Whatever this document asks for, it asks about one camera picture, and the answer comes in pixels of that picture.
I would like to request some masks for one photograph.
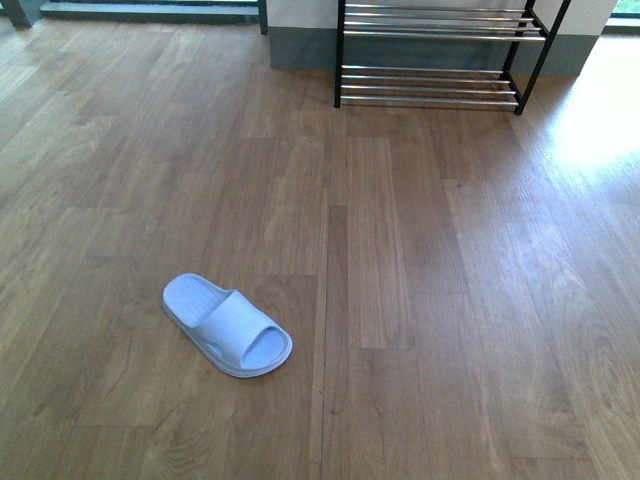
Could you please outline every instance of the slipper strap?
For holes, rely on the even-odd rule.
[[[194,331],[205,342],[222,350],[222,360],[241,367],[249,347],[269,327],[277,328],[277,325],[234,290]]]

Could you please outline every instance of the white slipper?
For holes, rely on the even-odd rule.
[[[223,372],[249,378],[284,363],[291,337],[237,290],[193,273],[174,278],[162,294],[173,322]]]

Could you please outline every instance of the white wall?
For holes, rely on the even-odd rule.
[[[361,3],[388,3],[367,0]],[[393,0],[405,5],[487,5],[517,7],[524,2],[501,0]],[[561,0],[538,0],[534,10],[551,27]],[[573,0],[560,33],[595,35],[602,32],[617,0]],[[336,28],[338,0],[267,0],[270,27]]]

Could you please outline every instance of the metal shoe rack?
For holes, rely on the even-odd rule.
[[[363,5],[339,0],[334,106],[424,106],[513,110],[520,115],[558,33],[571,0],[563,0],[548,29],[533,11],[523,8]],[[510,43],[501,70],[446,70],[344,64],[349,38],[433,39]],[[524,90],[511,68],[521,43],[542,49]]]

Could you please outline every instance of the wooden floor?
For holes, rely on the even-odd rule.
[[[640,478],[638,58],[335,110],[256,26],[0,19],[0,478]],[[186,271],[290,359],[209,364]]]

